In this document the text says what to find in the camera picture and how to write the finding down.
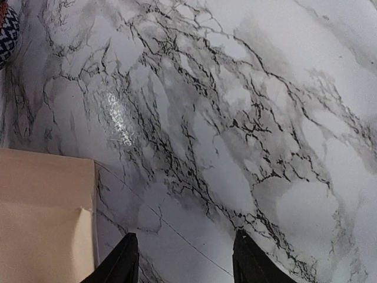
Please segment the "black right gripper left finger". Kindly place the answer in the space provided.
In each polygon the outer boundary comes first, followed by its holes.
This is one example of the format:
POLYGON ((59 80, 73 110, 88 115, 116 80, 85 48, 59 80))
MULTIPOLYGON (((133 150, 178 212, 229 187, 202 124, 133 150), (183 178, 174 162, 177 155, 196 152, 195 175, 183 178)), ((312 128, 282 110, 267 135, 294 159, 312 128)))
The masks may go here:
POLYGON ((137 283, 138 267, 137 235, 127 233, 95 271, 81 283, 137 283))

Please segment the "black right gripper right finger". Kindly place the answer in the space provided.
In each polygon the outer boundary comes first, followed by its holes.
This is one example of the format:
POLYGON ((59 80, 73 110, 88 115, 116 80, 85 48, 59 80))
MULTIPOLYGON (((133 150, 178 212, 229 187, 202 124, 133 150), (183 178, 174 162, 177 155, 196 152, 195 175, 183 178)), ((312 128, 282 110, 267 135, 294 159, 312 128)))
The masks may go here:
POLYGON ((296 283, 272 262, 245 230, 236 232, 232 260, 235 283, 296 283))

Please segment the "brown paper bag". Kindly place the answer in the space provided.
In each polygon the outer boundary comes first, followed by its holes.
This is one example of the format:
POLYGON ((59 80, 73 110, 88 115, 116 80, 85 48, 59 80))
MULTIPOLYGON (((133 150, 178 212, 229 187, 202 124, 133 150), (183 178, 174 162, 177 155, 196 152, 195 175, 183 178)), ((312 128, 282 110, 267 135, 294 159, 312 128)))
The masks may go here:
POLYGON ((81 282, 95 268, 90 159, 1 150, 1 281, 81 282))

